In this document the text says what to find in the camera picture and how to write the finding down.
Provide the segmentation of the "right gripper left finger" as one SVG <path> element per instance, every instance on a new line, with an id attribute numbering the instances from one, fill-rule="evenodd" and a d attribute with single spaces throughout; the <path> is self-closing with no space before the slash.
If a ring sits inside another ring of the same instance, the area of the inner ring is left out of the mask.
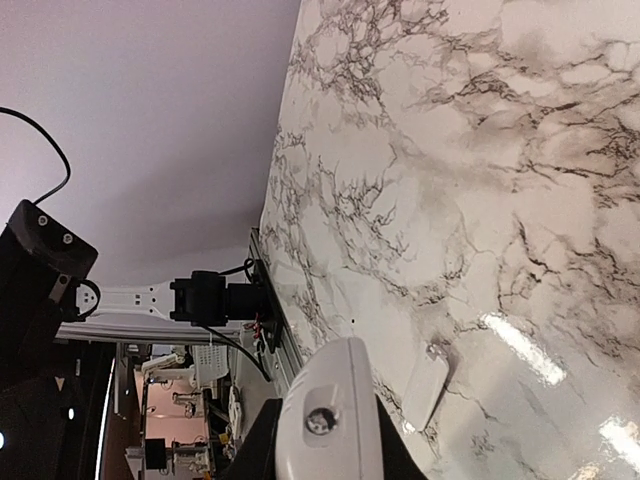
<path id="1" fill-rule="evenodd" d="M 230 480 L 275 480 L 275 447 L 283 400 L 267 399 L 229 466 Z"/>

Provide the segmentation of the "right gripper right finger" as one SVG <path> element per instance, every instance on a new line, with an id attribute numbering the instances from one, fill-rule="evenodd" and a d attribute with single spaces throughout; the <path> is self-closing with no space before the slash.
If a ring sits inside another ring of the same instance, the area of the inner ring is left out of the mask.
<path id="1" fill-rule="evenodd" d="M 377 399 L 383 478 L 385 480 L 427 480 L 411 457 L 381 399 Z"/>

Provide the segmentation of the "white remote control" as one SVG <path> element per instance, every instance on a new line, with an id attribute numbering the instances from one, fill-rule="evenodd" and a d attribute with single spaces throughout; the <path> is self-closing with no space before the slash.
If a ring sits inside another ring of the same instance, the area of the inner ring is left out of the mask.
<path id="1" fill-rule="evenodd" d="M 382 479 L 376 395 L 364 342 L 331 341 L 296 375 L 275 443 L 278 479 Z"/>

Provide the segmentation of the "white battery cover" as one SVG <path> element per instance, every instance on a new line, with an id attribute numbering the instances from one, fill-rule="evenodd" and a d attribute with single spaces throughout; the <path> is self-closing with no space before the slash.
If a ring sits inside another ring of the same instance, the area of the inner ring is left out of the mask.
<path id="1" fill-rule="evenodd" d="M 402 414 L 410 432 L 424 431 L 435 411 L 449 375 L 446 352 L 436 344 L 423 344 L 402 399 Z"/>

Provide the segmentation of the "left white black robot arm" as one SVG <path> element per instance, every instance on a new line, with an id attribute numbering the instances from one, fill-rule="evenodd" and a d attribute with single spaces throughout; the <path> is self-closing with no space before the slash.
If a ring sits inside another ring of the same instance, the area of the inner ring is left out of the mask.
<path id="1" fill-rule="evenodd" d="M 231 321 L 252 320 L 265 297 L 256 285 L 227 282 L 227 272 L 137 287 L 104 287 L 88 275 L 97 250 L 22 200 L 1 233 L 1 385 L 12 388 L 40 373 L 64 323 L 99 315 L 147 315 L 186 322 L 214 343 L 246 350 L 226 333 Z"/>

